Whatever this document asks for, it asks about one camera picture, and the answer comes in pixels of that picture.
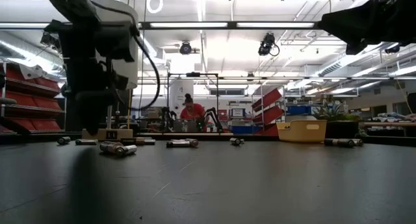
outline green plant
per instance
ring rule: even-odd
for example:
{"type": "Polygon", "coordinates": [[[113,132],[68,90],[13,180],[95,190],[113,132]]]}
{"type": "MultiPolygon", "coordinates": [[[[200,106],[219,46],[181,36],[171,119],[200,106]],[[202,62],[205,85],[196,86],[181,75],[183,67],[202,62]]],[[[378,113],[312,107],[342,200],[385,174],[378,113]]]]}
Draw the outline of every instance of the green plant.
{"type": "Polygon", "coordinates": [[[313,116],[319,120],[327,121],[359,121],[361,118],[355,114],[345,114],[341,112],[341,105],[329,106],[324,103],[318,111],[314,111],[313,116]]]}

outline black cable wire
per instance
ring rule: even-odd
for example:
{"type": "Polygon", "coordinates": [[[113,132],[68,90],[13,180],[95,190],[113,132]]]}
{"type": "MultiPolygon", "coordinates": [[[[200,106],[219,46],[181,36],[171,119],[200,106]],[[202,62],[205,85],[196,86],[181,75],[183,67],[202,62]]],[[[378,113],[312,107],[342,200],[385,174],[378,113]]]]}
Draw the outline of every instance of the black cable wire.
{"type": "Polygon", "coordinates": [[[138,47],[142,50],[142,52],[144,53],[144,55],[149,59],[149,62],[151,64],[153,70],[155,71],[155,76],[156,76],[156,81],[157,81],[157,89],[156,89],[155,97],[146,106],[143,106],[143,107],[140,107],[140,108],[131,108],[130,106],[128,106],[128,108],[130,110],[142,111],[142,110],[145,110],[145,109],[151,107],[156,102],[157,98],[159,97],[159,93],[160,93],[160,90],[161,90],[161,78],[159,76],[159,72],[157,71],[157,68],[156,68],[155,63],[151,59],[149,53],[146,51],[146,48],[144,48],[144,46],[142,45],[142,43],[138,39],[138,36],[140,35],[140,33],[139,33],[138,29],[137,29],[137,22],[136,22],[135,17],[132,14],[130,14],[130,13],[126,12],[126,11],[123,11],[123,10],[117,10],[117,9],[114,9],[114,8],[111,8],[111,7],[103,6],[103,5],[101,5],[99,3],[96,3],[94,1],[91,1],[91,3],[93,5],[99,7],[99,8],[104,9],[104,10],[109,10],[109,11],[112,11],[112,12],[124,14],[124,15],[129,16],[131,18],[131,21],[133,22],[133,26],[131,28],[132,35],[133,35],[133,39],[137,43],[138,47]]]}

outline black tabletop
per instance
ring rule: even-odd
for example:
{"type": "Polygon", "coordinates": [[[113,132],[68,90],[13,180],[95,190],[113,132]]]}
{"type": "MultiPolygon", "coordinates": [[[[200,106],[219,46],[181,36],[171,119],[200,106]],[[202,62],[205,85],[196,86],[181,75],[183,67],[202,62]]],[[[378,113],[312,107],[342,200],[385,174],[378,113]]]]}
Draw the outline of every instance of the black tabletop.
{"type": "Polygon", "coordinates": [[[416,148],[0,146],[0,223],[414,223],[416,148]]]}

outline shelving unit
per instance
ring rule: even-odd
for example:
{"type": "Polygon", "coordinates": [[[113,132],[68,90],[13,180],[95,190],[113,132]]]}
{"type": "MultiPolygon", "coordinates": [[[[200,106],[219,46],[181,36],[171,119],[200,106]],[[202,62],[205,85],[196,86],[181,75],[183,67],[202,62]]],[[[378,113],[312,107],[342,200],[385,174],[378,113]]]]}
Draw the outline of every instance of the shelving unit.
{"type": "MultiPolygon", "coordinates": [[[[22,75],[16,64],[0,64],[6,74],[6,86],[0,90],[1,97],[14,99],[16,105],[2,105],[1,115],[24,126],[32,133],[64,132],[56,121],[59,114],[65,114],[58,101],[60,93],[57,82],[43,77],[28,79],[22,75]]],[[[0,132],[12,131],[1,127],[0,132]]]]}
{"type": "Polygon", "coordinates": [[[278,130],[276,126],[277,119],[285,116],[285,102],[283,105],[279,102],[282,95],[279,93],[277,88],[263,95],[263,87],[260,86],[261,96],[259,100],[253,103],[253,125],[262,126],[263,129],[256,134],[265,136],[277,136],[278,130]]]}

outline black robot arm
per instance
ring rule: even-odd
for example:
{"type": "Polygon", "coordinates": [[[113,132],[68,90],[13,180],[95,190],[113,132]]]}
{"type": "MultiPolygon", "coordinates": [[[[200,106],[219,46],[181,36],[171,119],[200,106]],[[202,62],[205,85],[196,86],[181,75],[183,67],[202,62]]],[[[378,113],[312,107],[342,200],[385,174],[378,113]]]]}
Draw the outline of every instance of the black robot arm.
{"type": "Polygon", "coordinates": [[[216,110],[214,107],[209,108],[208,110],[205,111],[205,119],[207,119],[207,117],[211,117],[213,119],[215,127],[218,132],[223,131],[220,120],[218,118],[218,114],[216,113],[216,110]]]}

